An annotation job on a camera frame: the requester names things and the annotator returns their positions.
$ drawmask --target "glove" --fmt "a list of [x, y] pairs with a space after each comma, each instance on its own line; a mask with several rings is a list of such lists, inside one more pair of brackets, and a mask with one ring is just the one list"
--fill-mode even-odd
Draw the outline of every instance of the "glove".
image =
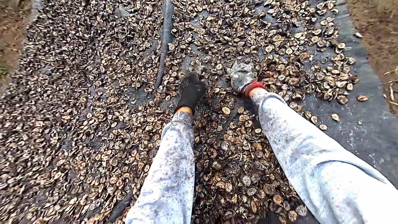
[[199, 80], [199, 77], [206, 71], [206, 67], [198, 66], [195, 71], [185, 74], [182, 78], [178, 93], [181, 98], [178, 101], [176, 110], [183, 106], [187, 106], [192, 109], [192, 114], [195, 113], [195, 107], [202, 97], [206, 94], [208, 83]]
[[231, 76], [232, 88], [249, 97], [249, 92], [257, 87], [264, 88], [264, 85], [256, 82], [253, 74], [253, 65], [235, 62], [232, 68], [226, 68], [226, 73]]

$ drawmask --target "gray glove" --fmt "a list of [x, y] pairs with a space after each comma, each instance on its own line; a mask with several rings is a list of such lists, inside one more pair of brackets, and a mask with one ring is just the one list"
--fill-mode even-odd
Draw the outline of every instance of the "gray glove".
[[226, 73], [231, 76], [231, 85], [236, 92], [241, 92], [244, 86], [255, 81], [252, 64], [235, 62], [232, 68], [226, 68]]
[[246, 96], [249, 92], [257, 87], [264, 88], [261, 83], [256, 82], [253, 74], [253, 65], [235, 62], [232, 68], [226, 68], [226, 73], [231, 76], [232, 88]]

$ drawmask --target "wrist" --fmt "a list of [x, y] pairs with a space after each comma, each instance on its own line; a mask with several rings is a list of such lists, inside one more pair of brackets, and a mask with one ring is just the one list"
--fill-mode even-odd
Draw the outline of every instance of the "wrist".
[[260, 89], [263, 89], [263, 88], [262, 88], [262, 87], [256, 87], [256, 88], [250, 90], [249, 93], [248, 93], [249, 99], [251, 99], [252, 96], [253, 96], [253, 94], [254, 94], [256, 91], [260, 90]]
[[242, 93], [243, 95], [245, 95], [246, 97], [251, 98], [252, 95], [253, 95], [253, 93], [255, 92], [255, 91], [253, 91], [253, 90], [254, 90], [254, 89], [259, 90], [259, 89], [261, 89], [261, 88], [264, 89], [264, 85], [263, 85], [263, 84], [261, 84], [261, 83], [259, 83], [259, 82], [256, 82], [256, 81], [252, 81], [252, 82], [246, 84], [246, 85], [243, 87], [241, 93]]
[[182, 107], [178, 108], [178, 109], [176, 110], [176, 113], [177, 113], [178, 111], [183, 111], [183, 112], [187, 112], [187, 113], [192, 114], [192, 109], [191, 109], [190, 107], [187, 107], [187, 106], [182, 106]]

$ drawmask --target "light blue sleeve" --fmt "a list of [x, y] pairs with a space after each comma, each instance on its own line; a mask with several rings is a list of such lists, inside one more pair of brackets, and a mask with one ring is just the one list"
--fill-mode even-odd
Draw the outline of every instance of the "light blue sleeve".
[[126, 223], [191, 223], [195, 164], [192, 115], [177, 112], [162, 132], [159, 150]]
[[279, 95], [261, 89], [252, 102], [286, 177], [320, 223], [396, 222], [398, 190], [386, 177], [297, 114]]

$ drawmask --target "dirt ground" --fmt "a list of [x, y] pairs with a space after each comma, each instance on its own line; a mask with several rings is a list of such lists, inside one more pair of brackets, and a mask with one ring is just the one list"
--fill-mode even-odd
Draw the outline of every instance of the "dirt ground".
[[347, 3], [354, 25], [363, 35], [361, 44], [368, 50], [369, 64], [385, 83], [386, 101], [398, 117], [398, 82], [390, 82], [398, 79], [398, 0]]
[[0, 92], [23, 50], [30, 8], [28, 0], [0, 0]]

